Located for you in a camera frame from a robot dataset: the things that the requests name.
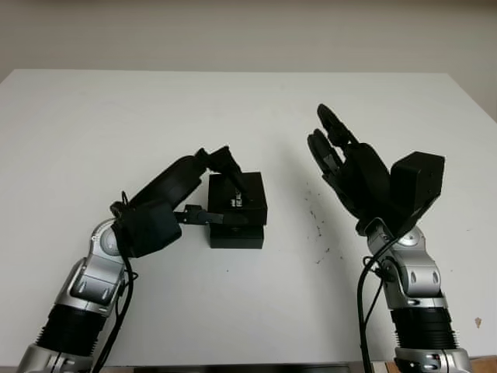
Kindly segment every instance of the robotic hand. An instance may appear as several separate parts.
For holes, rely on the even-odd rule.
[[[466,350],[457,348],[440,272],[425,248],[416,222],[440,195],[444,158],[421,152],[397,161],[388,172],[373,148],[359,143],[326,106],[318,116],[328,138],[315,130],[308,145],[343,206],[359,221],[373,256],[357,288],[360,342],[366,373],[371,373],[363,317],[363,284],[374,264],[381,278],[398,343],[395,362],[402,373],[471,372]],[[342,150],[343,158],[334,147]]]
[[[36,343],[21,360],[18,373],[79,373],[92,368],[92,352],[97,337],[113,308],[116,325],[102,349],[93,371],[104,365],[123,323],[136,278],[128,258],[138,258],[170,245],[181,237],[183,224],[243,225],[242,215],[211,214],[201,206],[186,205],[184,212],[173,212],[199,185],[207,169],[226,175],[247,197],[242,171],[227,146],[212,154],[200,149],[183,157],[152,180],[133,199],[111,206],[115,219],[99,224],[90,239],[86,258],[72,268],[48,321]],[[117,300],[127,288],[121,311]]]

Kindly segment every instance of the white table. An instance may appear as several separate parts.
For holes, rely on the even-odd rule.
[[[368,252],[308,151],[321,102],[388,165],[413,150],[447,157],[442,197],[420,227],[461,346],[496,354],[497,125],[447,75],[25,70],[0,85],[0,365],[17,365],[36,339],[121,190],[224,144],[262,171],[263,249],[210,249],[206,229],[189,226],[134,260],[140,279],[108,364],[359,360]],[[207,206],[204,181],[189,203]],[[393,357],[383,295],[369,336],[373,359]]]

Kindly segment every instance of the white wall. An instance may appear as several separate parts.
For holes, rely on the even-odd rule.
[[[497,2],[0,0],[14,68],[449,72],[497,119]]]

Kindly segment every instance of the black cable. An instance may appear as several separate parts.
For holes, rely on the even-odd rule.
[[[100,352],[100,356],[97,359],[95,366],[93,367],[93,373],[99,373],[106,363],[107,358],[109,357],[110,351],[112,350],[112,346],[114,342],[116,342],[117,334],[120,331],[121,326],[123,325],[124,316],[126,316],[127,310],[130,307],[131,298],[133,297],[133,289],[134,289],[134,275],[133,269],[131,268],[130,260],[123,256],[124,266],[126,267],[126,272],[128,273],[128,282],[127,282],[127,293],[126,298],[124,300],[123,309],[121,312],[117,313],[116,322],[112,331],[110,332],[109,337],[107,338],[106,344],[103,346],[102,352]]]
[[[122,207],[125,208],[128,204],[126,193],[122,192],[121,197],[123,200]],[[124,316],[126,316],[127,310],[130,307],[131,298],[133,297],[134,281],[138,278],[138,274],[136,272],[133,272],[133,268],[131,267],[131,263],[128,257],[123,254],[119,246],[117,248],[123,260],[125,271],[127,273],[127,282],[123,284],[123,287],[121,289],[117,290],[120,292],[117,299],[122,296],[124,290],[127,288],[126,298],[124,299],[123,309],[121,310],[121,312],[119,312],[119,303],[116,300],[116,322],[114,323],[114,327],[112,328],[109,337],[107,338],[107,341],[104,344],[102,351],[100,352],[99,358],[97,359],[95,366],[93,367],[92,373],[99,373],[105,365],[107,358],[109,357],[112,346],[114,345],[114,342],[116,342],[117,334],[119,333],[120,328],[123,325]]]
[[[364,326],[367,326],[367,322],[370,319],[371,313],[373,313],[374,306],[376,305],[376,301],[378,300],[378,297],[380,296],[381,288],[383,287],[384,282],[385,281],[382,278],[380,280],[380,285],[378,286],[378,289],[376,290],[376,294],[374,295],[373,301],[371,302],[370,310],[367,312],[366,319],[364,320]]]
[[[370,353],[367,348],[367,336],[366,336],[366,322],[364,320],[364,310],[363,310],[363,288],[364,282],[366,280],[367,274],[370,272],[371,268],[375,263],[378,262],[378,259],[385,254],[385,252],[390,249],[396,242],[398,238],[391,240],[390,242],[383,245],[381,249],[379,249],[371,259],[365,263],[363,271],[360,273],[359,281],[357,282],[357,315],[359,316],[359,335],[360,335],[360,350],[363,356],[363,366],[364,373],[373,373],[371,369],[371,360]]]

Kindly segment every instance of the black cube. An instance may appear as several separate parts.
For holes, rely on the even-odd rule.
[[[216,214],[236,213],[247,220],[246,225],[210,225],[210,247],[225,249],[261,249],[267,222],[267,203],[261,173],[242,173],[248,191],[244,198],[224,175],[209,178],[207,210]]]

